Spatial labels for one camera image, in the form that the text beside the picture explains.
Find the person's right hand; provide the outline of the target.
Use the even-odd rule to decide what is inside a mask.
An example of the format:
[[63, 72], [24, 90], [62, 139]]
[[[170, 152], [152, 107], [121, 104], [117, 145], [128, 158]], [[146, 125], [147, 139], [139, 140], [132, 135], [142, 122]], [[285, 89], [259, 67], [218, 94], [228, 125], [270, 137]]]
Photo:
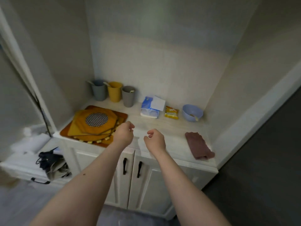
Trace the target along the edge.
[[157, 129], [149, 130], [146, 136], [151, 138], [149, 142], [145, 142], [146, 148], [149, 150], [149, 152], [151, 152], [153, 155], [156, 155], [156, 153], [166, 151], [164, 135]]

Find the person's left hand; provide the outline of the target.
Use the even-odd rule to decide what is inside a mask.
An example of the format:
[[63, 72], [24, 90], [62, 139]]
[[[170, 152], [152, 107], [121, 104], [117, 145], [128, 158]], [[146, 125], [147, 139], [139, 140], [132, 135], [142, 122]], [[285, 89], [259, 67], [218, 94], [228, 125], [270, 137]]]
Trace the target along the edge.
[[134, 138], [133, 129], [132, 130], [126, 130], [123, 127], [123, 123], [119, 125], [115, 131], [114, 134], [114, 140], [113, 145], [120, 149], [124, 150], [129, 144], [131, 144], [132, 140]]

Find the person's right forearm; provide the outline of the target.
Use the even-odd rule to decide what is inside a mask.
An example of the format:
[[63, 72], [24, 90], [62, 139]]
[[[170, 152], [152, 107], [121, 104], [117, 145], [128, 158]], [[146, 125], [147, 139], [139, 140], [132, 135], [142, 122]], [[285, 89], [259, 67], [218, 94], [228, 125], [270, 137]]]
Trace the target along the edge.
[[181, 226], [231, 226], [223, 213], [199, 190], [164, 149], [152, 150]]

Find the person's left forearm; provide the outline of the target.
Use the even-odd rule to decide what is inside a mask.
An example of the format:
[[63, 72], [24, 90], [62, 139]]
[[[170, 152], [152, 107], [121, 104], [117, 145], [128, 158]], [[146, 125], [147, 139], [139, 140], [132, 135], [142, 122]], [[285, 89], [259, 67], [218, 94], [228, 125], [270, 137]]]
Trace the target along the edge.
[[122, 151], [110, 144], [48, 202], [29, 226], [96, 226]]

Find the blue tissue pack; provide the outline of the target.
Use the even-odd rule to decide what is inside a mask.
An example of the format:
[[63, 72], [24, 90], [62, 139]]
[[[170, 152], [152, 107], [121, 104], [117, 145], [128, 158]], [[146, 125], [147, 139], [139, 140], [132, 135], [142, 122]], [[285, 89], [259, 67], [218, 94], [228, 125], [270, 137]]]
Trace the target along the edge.
[[146, 96], [141, 104], [140, 115], [147, 118], [157, 119], [160, 115], [160, 111], [165, 108], [166, 101], [155, 96]]

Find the grey plastic cup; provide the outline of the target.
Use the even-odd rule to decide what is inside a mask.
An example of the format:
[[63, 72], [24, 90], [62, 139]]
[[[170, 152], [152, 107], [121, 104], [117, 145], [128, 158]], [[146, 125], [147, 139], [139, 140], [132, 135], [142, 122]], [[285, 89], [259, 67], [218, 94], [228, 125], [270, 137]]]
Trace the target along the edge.
[[132, 86], [122, 87], [122, 99], [125, 107], [130, 108], [134, 104], [135, 88]]

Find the white cabinet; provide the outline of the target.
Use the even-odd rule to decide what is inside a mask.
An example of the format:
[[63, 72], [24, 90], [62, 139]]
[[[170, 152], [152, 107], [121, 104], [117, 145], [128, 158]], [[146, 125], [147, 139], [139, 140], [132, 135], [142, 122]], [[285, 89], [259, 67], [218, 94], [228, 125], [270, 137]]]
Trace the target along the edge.
[[122, 102], [109, 99], [103, 102], [92, 99], [78, 110], [95, 106], [125, 113], [127, 120], [135, 125], [134, 139], [120, 156], [105, 204], [165, 220], [176, 216], [160, 166], [143, 140], [150, 129], [164, 135], [167, 152], [198, 189], [203, 189], [218, 174], [215, 160], [196, 160], [185, 138], [186, 132], [198, 132], [206, 139], [202, 122], [188, 122], [181, 112], [178, 120], [166, 118], [163, 113], [157, 119], [146, 118], [140, 115], [141, 103], [127, 108]]

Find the round black mesh trivet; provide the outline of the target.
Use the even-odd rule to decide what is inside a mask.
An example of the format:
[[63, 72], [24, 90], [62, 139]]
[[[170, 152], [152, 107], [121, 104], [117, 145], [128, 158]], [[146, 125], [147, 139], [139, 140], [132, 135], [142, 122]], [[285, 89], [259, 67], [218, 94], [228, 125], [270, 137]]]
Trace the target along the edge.
[[107, 121], [108, 121], [108, 116], [107, 114], [104, 113], [92, 113], [89, 114], [85, 119], [85, 123], [91, 127], [102, 126], [106, 124]]

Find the yellow snack packet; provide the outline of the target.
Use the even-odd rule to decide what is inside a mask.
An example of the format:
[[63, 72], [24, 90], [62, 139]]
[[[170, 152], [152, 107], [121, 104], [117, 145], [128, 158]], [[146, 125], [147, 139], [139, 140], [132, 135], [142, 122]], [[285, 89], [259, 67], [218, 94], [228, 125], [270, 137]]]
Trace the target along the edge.
[[170, 107], [170, 106], [166, 106], [164, 116], [167, 118], [178, 120], [179, 119], [179, 110], [175, 109], [173, 107]]

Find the yellow plastic cup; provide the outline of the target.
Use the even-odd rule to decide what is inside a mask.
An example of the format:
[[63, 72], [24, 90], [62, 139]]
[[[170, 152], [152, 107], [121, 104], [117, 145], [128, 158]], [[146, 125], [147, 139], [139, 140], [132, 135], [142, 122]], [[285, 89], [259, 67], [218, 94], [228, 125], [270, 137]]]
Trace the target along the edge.
[[109, 82], [108, 93], [112, 102], [119, 102], [122, 97], [121, 89], [123, 84], [120, 82]]

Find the blue-grey plastic cup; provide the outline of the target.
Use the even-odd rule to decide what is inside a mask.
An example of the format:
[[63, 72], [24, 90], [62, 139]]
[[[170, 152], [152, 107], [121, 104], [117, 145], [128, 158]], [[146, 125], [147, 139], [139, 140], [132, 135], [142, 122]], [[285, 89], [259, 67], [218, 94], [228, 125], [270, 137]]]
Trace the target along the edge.
[[92, 91], [96, 101], [104, 101], [107, 98], [107, 85], [103, 83], [103, 80], [92, 81]]

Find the white right cabinet door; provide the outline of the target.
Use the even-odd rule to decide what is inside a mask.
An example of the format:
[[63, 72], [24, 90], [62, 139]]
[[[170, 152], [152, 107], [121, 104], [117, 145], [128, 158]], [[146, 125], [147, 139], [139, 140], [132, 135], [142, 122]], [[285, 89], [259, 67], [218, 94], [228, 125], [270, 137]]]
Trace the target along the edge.
[[[142, 161], [140, 177], [138, 163]], [[175, 209], [165, 186], [160, 166], [155, 159], [135, 155], [130, 185], [128, 209], [166, 220], [175, 217]]]

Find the blue plastic bowl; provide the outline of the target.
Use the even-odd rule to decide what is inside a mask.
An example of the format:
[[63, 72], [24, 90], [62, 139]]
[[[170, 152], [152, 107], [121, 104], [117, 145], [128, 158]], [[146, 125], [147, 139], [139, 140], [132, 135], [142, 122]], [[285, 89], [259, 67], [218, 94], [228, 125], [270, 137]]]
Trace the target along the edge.
[[189, 122], [197, 122], [203, 117], [204, 112], [195, 105], [186, 104], [182, 107], [182, 114], [185, 120]]

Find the brown folded cloth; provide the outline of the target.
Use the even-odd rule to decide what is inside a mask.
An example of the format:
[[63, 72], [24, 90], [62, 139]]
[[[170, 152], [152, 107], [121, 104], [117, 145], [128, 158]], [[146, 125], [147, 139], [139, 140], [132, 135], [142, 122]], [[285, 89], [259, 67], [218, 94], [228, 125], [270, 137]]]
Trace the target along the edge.
[[215, 157], [215, 153], [209, 149], [205, 140], [199, 133], [186, 132], [185, 137], [190, 151], [196, 160], [208, 160]]

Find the beige bag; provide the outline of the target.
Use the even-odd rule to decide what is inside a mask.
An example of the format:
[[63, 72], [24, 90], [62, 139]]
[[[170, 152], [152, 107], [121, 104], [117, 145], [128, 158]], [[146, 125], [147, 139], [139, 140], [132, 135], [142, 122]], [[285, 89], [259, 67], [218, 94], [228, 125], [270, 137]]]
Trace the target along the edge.
[[59, 165], [57, 165], [54, 169], [54, 171], [50, 172], [50, 173], [46, 173], [47, 178], [50, 181], [54, 181], [60, 178], [64, 178], [64, 177], [68, 177], [70, 176], [71, 170], [66, 162], [66, 160], [64, 159], [64, 162], [60, 163]]

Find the dark folded umbrella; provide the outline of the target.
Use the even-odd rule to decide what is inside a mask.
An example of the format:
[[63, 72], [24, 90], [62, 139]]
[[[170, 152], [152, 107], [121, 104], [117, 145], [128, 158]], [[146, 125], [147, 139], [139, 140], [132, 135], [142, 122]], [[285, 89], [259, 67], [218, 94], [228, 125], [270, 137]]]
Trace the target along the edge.
[[64, 162], [64, 158], [61, 153], [59, 147], [55, 147], [47, 152], [40, 152], [38, 154], [38, 159], [36, 161], [36, 165], [39, 164], [40, 168], [44, 170], [46, 173], [50, 173], [54, 171], [55, 167], [60, 163]]

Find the white paper roll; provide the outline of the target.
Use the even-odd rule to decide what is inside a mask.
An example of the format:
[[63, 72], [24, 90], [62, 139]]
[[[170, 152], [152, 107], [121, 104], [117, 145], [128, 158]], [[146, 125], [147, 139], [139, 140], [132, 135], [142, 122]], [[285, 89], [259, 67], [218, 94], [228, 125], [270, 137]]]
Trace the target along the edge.
[[34, 155], [40, 151], [50, 139], [51, 137], [44, 133], [41, 133], [37, 136], [25, 137], [22, 140], [12, 144], [10, 149], [13, 153]]

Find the white low drawer unit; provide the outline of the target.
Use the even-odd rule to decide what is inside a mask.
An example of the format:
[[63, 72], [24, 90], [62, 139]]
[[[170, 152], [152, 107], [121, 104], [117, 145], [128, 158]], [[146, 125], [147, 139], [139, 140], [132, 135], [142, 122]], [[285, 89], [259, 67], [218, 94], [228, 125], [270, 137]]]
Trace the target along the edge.
[[[6, 160], [0, 163], [0, 167], [6, 171], [10, 176], [32, 182], [31, 178], [36, 178], [37, 181], [50, 181], [47, 178], [46, 172], [42, 170], [36, 161], [38, 153], [31, 154], [17, 154], [13, 153]], [[72, 179], [72, 174], [68, 177], [60, 178], [46, 186], [62, 187]]]

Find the white door frame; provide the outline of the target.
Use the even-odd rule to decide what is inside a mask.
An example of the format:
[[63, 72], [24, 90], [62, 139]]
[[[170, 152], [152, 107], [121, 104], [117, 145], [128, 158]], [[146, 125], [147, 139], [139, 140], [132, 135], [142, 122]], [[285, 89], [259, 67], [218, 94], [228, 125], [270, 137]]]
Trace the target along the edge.
[[53, 83], [50, 69], [43, 60], [15, 9], [9, 3], [0, 3], [0, 47], [17, 71], [17, 77], [41, 113], [47, 134], [53, 137], [57, 130], [47, 106], [44, 89]]

